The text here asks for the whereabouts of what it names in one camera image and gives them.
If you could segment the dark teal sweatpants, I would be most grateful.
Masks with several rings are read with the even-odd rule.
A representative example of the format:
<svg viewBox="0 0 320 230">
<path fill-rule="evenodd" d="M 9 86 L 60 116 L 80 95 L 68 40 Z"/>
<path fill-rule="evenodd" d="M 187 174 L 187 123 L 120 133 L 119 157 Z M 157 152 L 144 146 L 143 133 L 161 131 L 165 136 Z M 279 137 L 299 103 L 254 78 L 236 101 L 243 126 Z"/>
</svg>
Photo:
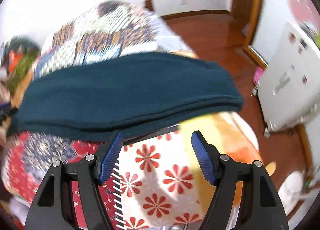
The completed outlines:
<svg viewBox="0 0 320 230">
<path fill-rule="evenodd" d="M 232 77 L 216 62 L 137 53 L 34 80 L 8 135 L 35 131 L 105 142 L 115 131 L 138 137 L 197 116 L 238 112 L 243 103 Z"/>
</svg>

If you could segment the white cabinet with stickers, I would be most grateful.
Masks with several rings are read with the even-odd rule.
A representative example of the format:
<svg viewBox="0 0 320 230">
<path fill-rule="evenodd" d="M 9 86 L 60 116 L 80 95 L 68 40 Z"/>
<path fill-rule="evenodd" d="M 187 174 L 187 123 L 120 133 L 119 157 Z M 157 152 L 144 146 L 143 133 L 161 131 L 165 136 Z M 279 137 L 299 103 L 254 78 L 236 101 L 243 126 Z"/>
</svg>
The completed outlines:
<svg viewBox="0 0 320 230">
<path fill-rule="evenodd" d="M 286 23 L 253 93 L 263 112 L 266 137 L 318 115 L 319 48 L 297 24 Z"/>
</svg>

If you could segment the green patterned storage bag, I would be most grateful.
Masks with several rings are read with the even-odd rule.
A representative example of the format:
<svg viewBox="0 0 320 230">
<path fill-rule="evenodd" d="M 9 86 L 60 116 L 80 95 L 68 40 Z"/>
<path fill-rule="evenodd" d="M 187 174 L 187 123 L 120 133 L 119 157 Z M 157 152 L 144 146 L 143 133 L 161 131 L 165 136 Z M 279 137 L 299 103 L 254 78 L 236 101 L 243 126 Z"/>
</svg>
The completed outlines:
<svg viewBox="0 0 320 230">
<path fill-rule="evenodd" d="M 26 52 L 22 54 L 22 58 L 15 66 L 13 72 L 9 75 L 9 78 L 3 82 L 4 86 L 13 95 L 17 89 L 19 83 L 25 78 L 33 62 L 39 56 L 39 53 L 34 51 Z"/>
</svg>

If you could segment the grey neck pillow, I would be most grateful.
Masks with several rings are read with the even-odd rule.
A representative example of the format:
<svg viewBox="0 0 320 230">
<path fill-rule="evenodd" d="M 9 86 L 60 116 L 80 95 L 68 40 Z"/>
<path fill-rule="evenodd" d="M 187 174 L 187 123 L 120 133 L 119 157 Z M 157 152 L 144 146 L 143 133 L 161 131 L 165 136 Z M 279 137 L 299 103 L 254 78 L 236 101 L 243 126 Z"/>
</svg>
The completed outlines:
<svg viewBox="0 0 320 230">
<path fill-rule="evenodd" d="M 35 43 L 35 41 L 28 37 L 16 36 L 7 44 L 6 51 L 10 52 L 11 50 L 14 50 L 17 52 L 19 49 L 21 49 L 23 53 L 29 51 L 39 52 L 40 47 L 37 43 Z"/>
</svg>

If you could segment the colourful patchwork bed quilt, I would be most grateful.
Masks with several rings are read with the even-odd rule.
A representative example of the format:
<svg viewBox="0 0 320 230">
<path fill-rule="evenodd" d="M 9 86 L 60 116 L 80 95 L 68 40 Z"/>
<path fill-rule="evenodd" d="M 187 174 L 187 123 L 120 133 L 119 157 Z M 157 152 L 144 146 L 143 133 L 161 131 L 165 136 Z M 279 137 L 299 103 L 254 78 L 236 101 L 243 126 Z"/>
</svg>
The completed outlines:
<svg viewBox="0 0 320 230">
<path fill-rule="evenodd" d="M 47 40 L 41 57 L 17 87 L 13 104 L 23 102 L 31 82 L 57 70 L 146 52 L 195 56 L 156 14 L 124 2 L 104 2 L 63 25 Z M 169 151 L 182 147 L 183 139 L 183 133 L 176 130 L 122 147 L 114 175 L 99 187 L 115 227 L 191 228 L 202 220 L 187 155 L 173 159 Z M 2 179 L 14 196 L 10 208 L 21 221 L 52 162 L 77 162 L 98 148 L 96 143 L 33 131 L 10 136 L 8 144 Z"/>
</svg>

